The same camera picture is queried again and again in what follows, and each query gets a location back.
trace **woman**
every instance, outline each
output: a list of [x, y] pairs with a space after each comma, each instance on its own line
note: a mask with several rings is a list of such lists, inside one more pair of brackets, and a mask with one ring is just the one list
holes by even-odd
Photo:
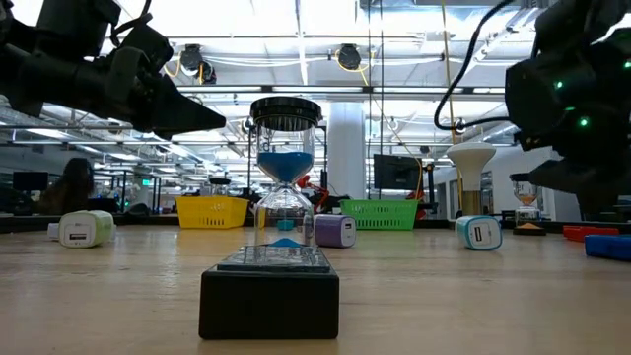
[[72, 158], [61, 178], [41, 195], [39, 213], [63, 215], [88, 209], [88, 198], [94, 189], [94, 170], [90, 162]]

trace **black box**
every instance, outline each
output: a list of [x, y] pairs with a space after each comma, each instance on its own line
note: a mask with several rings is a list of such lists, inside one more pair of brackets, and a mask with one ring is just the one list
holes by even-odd
[[[323, 254], [320, 251], [318, 254], [320, 266], [312, 272], [300, 266], [285, 266], [276, 271], [259, 271], [256, 267], [236, 270], [222, 267], [222, 263], [206, 270], [201, 276], [199, 336], [336, 338], [339, 278]], [[328, 267], [323, 270], [322, 264]]]

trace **green basket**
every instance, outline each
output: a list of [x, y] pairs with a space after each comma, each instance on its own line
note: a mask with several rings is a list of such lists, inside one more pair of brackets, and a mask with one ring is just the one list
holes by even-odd
[[417, 200], [341, 200], [342, 214], [355, 218], [358, 230], [410, 231]]

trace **plastic basket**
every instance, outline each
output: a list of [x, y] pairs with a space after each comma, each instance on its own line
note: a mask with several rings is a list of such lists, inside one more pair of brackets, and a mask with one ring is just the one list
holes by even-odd
[[249, 201], [227, 196], [178, 197], [177, 217], [182, 228], [229, 229], [244, 224]]
[[355, 218], [358, 230], [410, 231], [417, 200], [341, 200], [342, 213]]

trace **desk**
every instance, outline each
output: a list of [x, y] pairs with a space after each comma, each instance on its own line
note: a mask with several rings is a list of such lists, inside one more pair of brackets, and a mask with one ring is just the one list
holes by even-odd
[[[332, 341], [202, 341], [202, 271], [252, 229], [120, 227], [102, 248], [0, 235], [0, 348], [9, 354], [622, 354], [631, 264], [560, 236], [462, 249], [452, 231], [362, 232], [328, 249], [340, 276]], [[297, 317], [308, 310], [297, 312]]]

